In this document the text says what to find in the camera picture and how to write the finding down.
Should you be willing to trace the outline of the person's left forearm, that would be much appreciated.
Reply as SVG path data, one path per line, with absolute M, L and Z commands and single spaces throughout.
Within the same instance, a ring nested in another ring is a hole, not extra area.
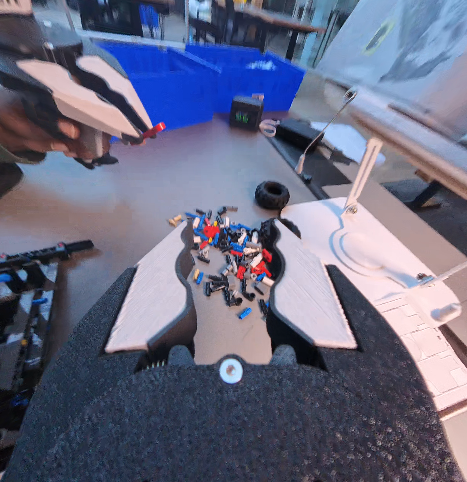
M 0 145 L 0 164 L 28 164 L 37 165 L 44 161 L 46 154 L 35 151 L 21 151 L 11 153 Z

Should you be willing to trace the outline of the black desk mat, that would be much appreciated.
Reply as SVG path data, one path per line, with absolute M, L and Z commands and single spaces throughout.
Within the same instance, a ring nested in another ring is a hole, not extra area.
M 267 140 L 286 161 L 287 165 L 295 170 L 302 150 L 277 137 L 270 137 Z M 304 185 L 318 200 L 331 198 L 324 189 L 326 187 L 351 184 L 351 181 L 337 168 L 335 163 L 332 160 L 327 160 L 318 150 L 306 155 L 303 171 L 299 176 Z

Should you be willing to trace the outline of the blue storage bin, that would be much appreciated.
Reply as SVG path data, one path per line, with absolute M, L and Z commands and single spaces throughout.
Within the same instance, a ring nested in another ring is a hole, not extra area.
M 257 49 L 187 45 L 184 50 L 96 40 L 127 73 L 153 125 L 175 130 L 229 113 L 237 95 L 262 95 L 264 111 L 289 111 L 306 71 Z

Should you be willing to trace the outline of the long wooden workbench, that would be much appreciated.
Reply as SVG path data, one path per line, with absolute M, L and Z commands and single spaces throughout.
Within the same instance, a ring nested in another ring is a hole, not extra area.
M 297 39 L 300 34 L 324 34 L 326 28 L 302 24 L 291 17 L 273 13 L 251 3 L 234 1 L 212 1 L 212 10 L 224 12 L 225 31 L 222 43 L 234 46 L 251 47 L 266 51 L 266 40 L 276 30 L 290 32 L 290 40 L 285 60 L 292 62 Z

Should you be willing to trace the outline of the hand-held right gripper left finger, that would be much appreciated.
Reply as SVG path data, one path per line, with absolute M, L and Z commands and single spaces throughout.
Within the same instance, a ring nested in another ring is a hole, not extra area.
M 192 248 L 192 221 L 183 221 L 136 263 L 105 353 L 168 354 L 177 345 L 195 353 Z

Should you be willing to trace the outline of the white sticker sheet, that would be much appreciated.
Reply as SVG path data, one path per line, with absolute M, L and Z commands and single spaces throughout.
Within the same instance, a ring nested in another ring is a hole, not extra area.
M 467 410 L 467 368 L 437 328 L 398 298 L 375 303 L 415 361 L 441 418 Z

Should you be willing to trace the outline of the toy truck chassis model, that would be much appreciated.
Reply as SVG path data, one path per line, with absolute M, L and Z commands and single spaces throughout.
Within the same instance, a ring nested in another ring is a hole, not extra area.
M 0 476 L 42 379 L 60 263 L 91 240 L 0 254 Z

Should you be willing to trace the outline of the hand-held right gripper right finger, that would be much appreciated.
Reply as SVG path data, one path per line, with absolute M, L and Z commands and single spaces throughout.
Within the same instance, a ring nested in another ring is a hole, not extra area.
M 272 314 L 312 346 L 358 348 L 327 268 L 280 220 L 273 220 L 280 271 L 271 287 Z

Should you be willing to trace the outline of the toy instruction booklet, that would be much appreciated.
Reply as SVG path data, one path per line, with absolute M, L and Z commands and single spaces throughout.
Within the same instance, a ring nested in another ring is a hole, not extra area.
M 316 70 L 385 95 L 459 140 L 467 135 L 467 1 L 359 1 Z

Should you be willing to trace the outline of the white book stand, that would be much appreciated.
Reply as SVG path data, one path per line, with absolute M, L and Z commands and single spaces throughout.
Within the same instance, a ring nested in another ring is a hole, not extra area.
M 365 88 L 350 89 L 345 99 L 350 116 L 370 133 L 348 195 L 293 204 L 284 216 L 297 224 L 306 247 L 336 264 L 379 312 L 410 306 L 432 328 L 447 324 L 462 307 L 445 281 L 467 261 L 434 274 L 361 205 L 360 196 L 386 144 L 467 201 L 467 148 Z

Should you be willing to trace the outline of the person's left hand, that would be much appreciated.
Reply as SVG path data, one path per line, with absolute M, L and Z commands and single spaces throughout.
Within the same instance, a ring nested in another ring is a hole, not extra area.
M 0 110 L 0 145 L 11 153 L 61 152 L 68 157 L 82 159 L 96 157 L 80 141 L 80 130 L 75 123 L 60 119 L 58 128 L 66 136 L 65 140 L 53 138 L 17 110 L 9 108 Z

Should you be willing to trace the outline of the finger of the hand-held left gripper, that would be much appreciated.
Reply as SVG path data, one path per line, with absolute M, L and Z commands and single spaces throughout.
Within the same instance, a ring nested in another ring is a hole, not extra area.
M 99 56 L 75 60 L 75 77 L 83 87 L 116 107 L 140 132 L 153 127 L 148 113 L 128 77 Z
M 143 133 L 116 107 L 83 87 L 75 74 L 70 74 L 65 67 L 37 59 L 20 60 L 17 66 L 50 90 L 52 99 L 63 116 L 125 141 L 143 141 Z

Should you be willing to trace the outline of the pile of small toy pieces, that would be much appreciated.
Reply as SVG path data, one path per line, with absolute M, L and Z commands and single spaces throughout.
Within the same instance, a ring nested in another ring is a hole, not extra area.
M 258 307 L 266 321 L 270 288 L 272 250 L 264 244 L 262 226 L 245 224 L 232 218 L 236 205 L 227 204 L 216 211 L 195 208 L 170 217 L 172 227 L 188 221 L 193 228 L 190 280 L 207 299 L 218 295 L 229 310 L 244 321 Z

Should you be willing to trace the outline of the black toy tire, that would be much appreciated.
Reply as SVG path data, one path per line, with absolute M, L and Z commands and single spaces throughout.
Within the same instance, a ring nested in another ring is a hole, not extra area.
M 276 241 L 278 237 L 278 232 L 274 225 L 274 221 L 279 221 L 299 239 L 301 239 L 300 230 L 298 229 L 297 225 L 289 219 L 277 217 L 269 218 L 266 221 L 263 221 L 260 226 L 259 240 L 263 248 L 265 248 L 272 255 L 272 261 L 270 261 L 271 264 L 276 264 L 280 260 L 278 254 L 276 254 L 274 250 L 274 241 Z
M 290 192 L 284 184 L 265 181 L 256 187 L 254 197 L 261 208 L 282 210 L 290 200 Z

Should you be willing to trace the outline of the white paper sheet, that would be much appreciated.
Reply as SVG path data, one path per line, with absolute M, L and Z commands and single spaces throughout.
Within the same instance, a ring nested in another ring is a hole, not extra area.
M 360 164 L 366 145 L 366 139 L 351 125 L 330 124 L 323 134 L 318 151 L 327 160 L 340 156 L 337 162 L 349 159 Z

